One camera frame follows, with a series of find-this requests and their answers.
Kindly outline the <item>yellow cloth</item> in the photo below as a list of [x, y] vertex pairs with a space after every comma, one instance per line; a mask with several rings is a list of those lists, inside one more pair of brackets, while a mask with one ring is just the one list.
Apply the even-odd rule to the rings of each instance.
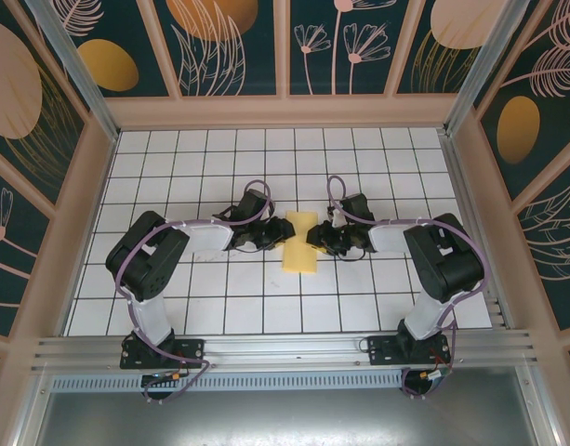
[[293, 225], [295, 235], [284, 243], [283, 271], [314, 274], [317, 271], [317, 250], [307, 243], [307, 236], [309, 230], [318, 224], [318, 214], [287, 211], [285, 219]]

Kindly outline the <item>grey metal sheet panel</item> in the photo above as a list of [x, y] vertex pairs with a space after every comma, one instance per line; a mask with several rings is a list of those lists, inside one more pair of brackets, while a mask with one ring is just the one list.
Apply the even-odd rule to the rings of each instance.
[[549, 446], [520, 399], [410, 400], [395, 389], [56, 394], [37, 446]]

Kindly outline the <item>aluminium mounting rail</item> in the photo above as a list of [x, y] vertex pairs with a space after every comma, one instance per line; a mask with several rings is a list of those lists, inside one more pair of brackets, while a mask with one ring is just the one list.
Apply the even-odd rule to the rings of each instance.
[[[210, 335], [205, 358], [213, 372], [343, 371], [366, 369], [364, 334]], [[68, 336], [37, 342], [33, 372], [118, 372], [121, 336]], [[500, 367], [537, 361], [525, 330], [459, 330], [454, 365]]]

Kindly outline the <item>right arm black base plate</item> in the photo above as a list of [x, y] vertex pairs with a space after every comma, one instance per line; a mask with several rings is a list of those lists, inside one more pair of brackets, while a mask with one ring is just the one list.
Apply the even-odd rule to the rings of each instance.
[[425, 340], [404, 335], [374, 335], [367, 338], [367, 354], [371, 365], [434, 365], [449, 363], [450, 346], [445, 335]]

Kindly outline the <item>aluminium side rail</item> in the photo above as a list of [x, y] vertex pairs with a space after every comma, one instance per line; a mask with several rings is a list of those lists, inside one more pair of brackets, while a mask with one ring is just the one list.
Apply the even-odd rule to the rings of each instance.
[[503, 286], [497, 276], [497, 268], [490, 252], [490, 245], [486, 237], [483, 221], [477, 209], [466, 171], [457, 153], [453, 139], [445, 134], [440, 134], [439, 139], [448, 174], [457, 197], [457, 205], [463, 220], [462, 225], [483, 250], [489, 264], [490, 273], [488, 275], [488, 284], [484, 290], [484, 300], [492, 327], [494, 329], [511, 330], [514, 328], [512, 316], [507, 306]]

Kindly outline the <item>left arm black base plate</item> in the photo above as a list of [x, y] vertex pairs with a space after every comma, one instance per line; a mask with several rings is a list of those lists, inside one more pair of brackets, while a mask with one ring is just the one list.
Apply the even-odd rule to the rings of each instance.
[[[121, 347], [119, 367], [122, 370], [174, 369], [179, 367], [200, 369], [202, 367], [199, 363], [183, 364], [160, 355], [134, 334], [128, 335], [122, 341]], [[204, 357], [205, 341], [203, 339], [177, 339], [175, 336], [170, 336], [158, 347], [174, 356], [201, 360]]]

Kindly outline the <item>aluminium frame post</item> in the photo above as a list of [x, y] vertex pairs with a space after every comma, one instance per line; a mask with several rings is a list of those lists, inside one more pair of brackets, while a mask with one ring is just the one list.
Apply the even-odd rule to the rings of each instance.
[[484, 83], [490, 77], [511, 37], [521, 23], [530, 0], [507, 0], [485, 38], [450, 112], [445, 118], [443, 135], [452, 138], [459, 130]]
[[77, 87], [80, 99], [86, 103], [105, 135], [115, 142], [118, 137], [117, 124], [73, 40], [87, 37], [103, 18], [102, 0], [23, 2], [40, 27], [44, 43], [49, 42], [62, 68]]

